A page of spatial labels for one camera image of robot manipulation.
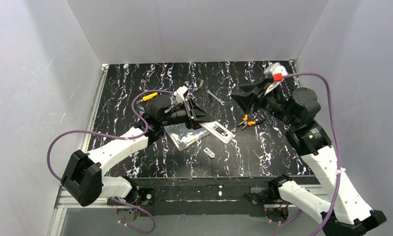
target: red cap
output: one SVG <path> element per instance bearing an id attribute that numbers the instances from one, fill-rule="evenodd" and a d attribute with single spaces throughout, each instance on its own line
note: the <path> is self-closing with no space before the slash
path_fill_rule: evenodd
<path id="1" fill-rule="evenodd" d="M 282 80 L 283 80 L 283 75 L 282 75 L 282 73 L 273 75 L 273 81 L 279 82 L 279 81 L 282 81 Z"/>

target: yellow handle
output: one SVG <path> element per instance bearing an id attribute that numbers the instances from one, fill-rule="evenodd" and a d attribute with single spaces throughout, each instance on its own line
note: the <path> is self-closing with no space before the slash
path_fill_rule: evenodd
<path id="1" fill-rule="evenodd" d="M 157 96 L 157 92 L 154 92 L 154 93 L 152 93 L 152 94 L 150 94 L 150 95 L 144 96 L 144 97 L 143 97 L 143 101 L 150 100 L 150 99 L 152 99 L 152 98 L 154 98 L 154 97 L 156 97 L 156 96 Z"/>

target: wrench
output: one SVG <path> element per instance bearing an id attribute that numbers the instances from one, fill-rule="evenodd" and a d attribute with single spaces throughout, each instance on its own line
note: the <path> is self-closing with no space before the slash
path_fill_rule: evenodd
<path id="1" fill-rule="evenodd" d="M 221 99 L 217 98 L 213 93 L 211 93 L 211 91 L 209 91 L 209 89 L 207 89 L 205 92 L 209 93 L 212 97 L 214 97 L 216 100 L 218 100 L 218 102 L 219 102 L 222 106 L 225 105 L 225 102 L 222 101 Z"/>

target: black marble table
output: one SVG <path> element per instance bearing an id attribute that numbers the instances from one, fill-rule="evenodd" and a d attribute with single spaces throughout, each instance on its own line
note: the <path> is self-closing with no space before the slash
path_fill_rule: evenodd
<path id="1" fill-rule="evenodd" d="M 162 64 L 110 65 L 99 103 L 94 131 L 122 135 L 135 120 L 131 102 L 139 93 L 150 89 L 174 91 L 189 81 L 190 93 L 197 104 L 214 116 L 236 136 L 228 144 L 214 135 L 208 135 L 189 148 L 179 151 L 170 137 L 164 135 L 155 144 L 139 151 L 117 164 L 109 176 L 130 177 L 259 177 L 309 175 L 310 169 L 297 156 L 284 136 L 285 127 L 274 117 L 260 111 L 251 118 L 266 118 L 266 122 L 241 131 L 243 111 L 231 99 L 239 85 L 260 81 L 264 69 L 274 61 L 198 62 Z M 280 61 L 289 73 L 293 70 L 288 61 Z M 200 80 L 204 80 L 199 89 Z M 281 84 L 288 97 L 297 87 L 295 79 L 285 79 Z M 206 89 L 226 101 L 221 106 L 209 99 Z M 136 104 L 144 112 L 146 103 Z M 91 137 L 89 148 L 98 148 L 109 139 Z M 210 159 L 203 149 L 215 153 Z"/>

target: gray floor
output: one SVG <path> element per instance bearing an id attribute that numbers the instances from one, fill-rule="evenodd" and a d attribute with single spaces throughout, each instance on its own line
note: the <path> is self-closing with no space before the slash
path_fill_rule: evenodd
<path id="1" fill-rule="evenodd" d="M 290 216 L 297 212 L 290 209 Z M 152 236 L 271 236 L 277 225 L 266 218 L 248 215 L 168 215 L 156 217 L 157 227 Z M 142 229 L 151 228 L 148 217 L 139 217 L 134 224 Z M 307 236 L 318 224 L 302 214 L 279 233 L 280 236 Z M 142 235 L 119 225 L 114 209 L 71 208 L 63 225 L 61 236 Z"/>

